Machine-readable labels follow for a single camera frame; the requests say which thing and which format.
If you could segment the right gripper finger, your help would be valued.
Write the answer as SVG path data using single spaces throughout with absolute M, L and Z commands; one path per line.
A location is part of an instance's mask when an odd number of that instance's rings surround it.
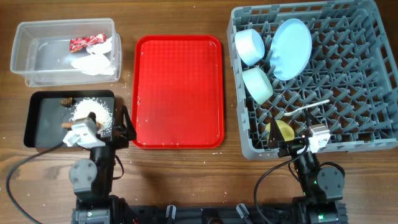
M 306 125 L 309 128 L 313 123 L 314 123 L 314 117 L 309 111 L 304 112 L 305 119 L 306 119 Z
M 267 147 L 269 149 L 275 149 L 281 147 L 284 144 L 285 140 L 274 118 L 271 118 L 269 127 L 270 130 L 269 130 Z

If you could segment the white rice pile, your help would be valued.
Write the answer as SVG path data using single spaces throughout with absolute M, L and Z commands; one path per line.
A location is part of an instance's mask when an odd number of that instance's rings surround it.
M 113 112 L 111 109 L 110 104 L 100 98 L 82 98 L 77 101 L 75 106 L 72 106 L 72 117 L 69 121 L 76 121 L 87 117 L 90 113 L 94 113 L 96 122 L 99 124 L 98 134 L 105 138 L 110 135 L 113 124 Z

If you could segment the yellow plastic cup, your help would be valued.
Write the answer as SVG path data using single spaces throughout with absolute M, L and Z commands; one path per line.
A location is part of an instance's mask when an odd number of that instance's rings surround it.
M 266 139 L 269 139 L 269 136 L 271 134 L 271 127 L 275 128 L 276 126 L 279 128 L 279 131 L 282 135 L 281 138 L 277 138 L 278 140 L 284 139 L 285 141 L 291 141 L 295 138 L 295 132 L 294 130 L 284 121 L 282 120 L 276 120 L 277 125 L 271 125 L 271 123 L 268 123 L 266 125 Z

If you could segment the white plastic spoon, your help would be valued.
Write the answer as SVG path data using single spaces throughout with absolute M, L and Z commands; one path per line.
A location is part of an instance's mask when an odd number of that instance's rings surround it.
M 323 105 L 323 104 L 329 103 L 329 102 L 330 102 L 330 100 L 323 100 L 323 101 L 319 101 L 319 102 L 312 103 L 312 104 L 309 104 L 309 105 L 305 105 L 305 106 L 297 108 L 296 110 L 294 110 L 292 112 L 284 113 L 283 116 L 292 116 L 295 113 L 298 113 L 299 111 L 302 111 L 304 109 L 313 108 L 313 107 L 320 106 L 320 105 Z

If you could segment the brown carrot piece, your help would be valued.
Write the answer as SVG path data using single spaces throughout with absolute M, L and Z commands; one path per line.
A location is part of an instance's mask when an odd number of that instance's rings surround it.
M 73 124 L 74 122 L 65 122 L 61 124 L 61 127 L 66 129 L 71 129 Z M 101 129 L 101 124 L 99 122 L 96 122 L 96 126 L 98 129 Z

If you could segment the dark brown food chunk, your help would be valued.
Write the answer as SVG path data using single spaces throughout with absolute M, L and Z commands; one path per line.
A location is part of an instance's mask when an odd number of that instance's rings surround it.
M 72 97 L 62 99 L 62 100 L 60 100 L 60 104 L 67 108 L 71 107 L 74 104 L 74 99 Z

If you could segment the white napkin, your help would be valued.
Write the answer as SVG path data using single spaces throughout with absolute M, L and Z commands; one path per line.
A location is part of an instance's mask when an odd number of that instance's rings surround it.
M 86 75 L 114 75 L 114 68 L 105 54 L 112 49 L 112 37 L 101 44 L 88 46 L 88 56 L 72 60 L 71 66 Z

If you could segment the green bowl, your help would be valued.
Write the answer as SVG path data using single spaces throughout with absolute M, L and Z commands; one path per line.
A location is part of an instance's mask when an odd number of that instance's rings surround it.
M 273 95 L 273 87 L 259 67 L 243 71 L 244 84 L 255 102 L 262 105 Z

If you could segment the red snack wrapper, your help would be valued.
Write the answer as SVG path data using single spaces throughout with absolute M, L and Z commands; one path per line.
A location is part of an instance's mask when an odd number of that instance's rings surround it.
M 106 41 L 106 35 L 105 34 L 97 34 L 97 35 L 91 35 L 88 37 L 82 37 L 82 38 L 77 38 L 77 39 L 72 39 L 70 41 L 70 52 L 77 52 L 80 51 L 81 49 L 91 46 L 91 45 L 96 45 L 96 44 L 102 44 Z

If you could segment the large light blue plate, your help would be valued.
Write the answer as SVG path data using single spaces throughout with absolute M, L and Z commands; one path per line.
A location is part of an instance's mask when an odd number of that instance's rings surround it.
M 312 51 L 312 36 L 299 19 L 288 19 L 276 30 L 271 43 L 270 65 L 274 76 L 282 81 L 295 78 L 308 64 Z

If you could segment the light blue bowl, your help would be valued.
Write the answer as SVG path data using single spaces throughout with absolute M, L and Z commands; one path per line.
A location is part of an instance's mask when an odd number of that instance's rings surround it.
M 235 44 L 238 55 L 248 66 L 252 66 L 265 55 L 265 46 L 260 34 L 254 29 L 236 33 Z

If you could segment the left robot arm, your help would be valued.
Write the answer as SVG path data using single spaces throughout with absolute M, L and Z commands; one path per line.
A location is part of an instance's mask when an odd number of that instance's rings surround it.
M 115 165 L 121 163 L 116 151 L 127 148 L 137 137 L 126 106 L 120 109 L 119 117 L 109 138 L 100 137 L 96 115 L 90 112 L 72 122 L 63 139 L 68 147 L 79 146 L 90 152 L 88 159 L 80 159 L 70 168 L 69 179 L 76 195 L 72 223 L 139 222 L 124 198 L 110 194 L 113 181 L 120 179 L 113 175 Z

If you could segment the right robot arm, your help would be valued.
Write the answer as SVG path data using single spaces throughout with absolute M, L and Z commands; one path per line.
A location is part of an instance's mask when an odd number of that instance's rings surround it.
M 326 146 L 330 131 L 307 113 L 309 135 L 287 141 L 277 121 L 270 122 L 268 146 L 278 149 L 279 157 L 290 156 L 302 197 L 292 200 L 292 223 L 348 223 L 346 205 L 339 203 L 345 186 L 344 169 L 333 162 L 321 163 L 316 152 Z

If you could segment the black waste tray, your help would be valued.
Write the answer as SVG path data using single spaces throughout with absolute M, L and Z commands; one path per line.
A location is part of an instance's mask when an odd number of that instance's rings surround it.
M 38 91 L 30 98 L 24 133 L 26 147 L 52 147 L 62 142 L 67 130 L 62 123 L 71 122 L 72 106 L 64 107 L 60 100 L 72 97 L 74 104 L 86 97 L 105 100 L 112 107 L 114 122 L 114 93 L 110 90 Z

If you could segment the grey dishwasher rack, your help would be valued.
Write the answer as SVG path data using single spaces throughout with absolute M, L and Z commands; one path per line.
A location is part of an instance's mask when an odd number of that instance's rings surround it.
M 242 74 L 235 35 L 254 29 L 266 48 L 277 29 L 289 19 L 300 19 L 310 30 L 313 49 L 305 69 L 287 81 L 276 78 L 265 55 L 263 69 L 274 93 L 259 104 L 249 94 Z M 274 159 L 267 148 L 266 126 L 282 119 L 301 136 L 307 131 L 300 106 L 328 127 L 331 138 L 323 152 L 356 152 L 397 146 L 397 65 L 374 1 L 323 1 L 236 7 L 227 28 L 233 68 L 237 116 L 243 156 Z

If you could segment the clear plastic waste bin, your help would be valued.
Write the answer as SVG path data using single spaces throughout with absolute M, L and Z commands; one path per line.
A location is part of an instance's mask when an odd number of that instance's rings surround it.
M 97 34 L 105 34 L 106 40 L 112 37 L 112 49 L 105 56 L 114 75 L 86 75 L 71 66 L 72 60 L 89 53 L 86 47 L 71 53 L 70 41 Z M 10 70 L 22 76 L 29 87 L 84 85 L 118 81 L 121 63 L 121 38 L 110 18 L 35 21 L 18 25 Z

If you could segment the red serving tray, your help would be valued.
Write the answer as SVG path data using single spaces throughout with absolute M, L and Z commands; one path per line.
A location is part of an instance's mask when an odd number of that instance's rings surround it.
M 223 49 L 212 35 L 136 44 L 131 121 L 141 149 L 212 149 L 224 140 Z

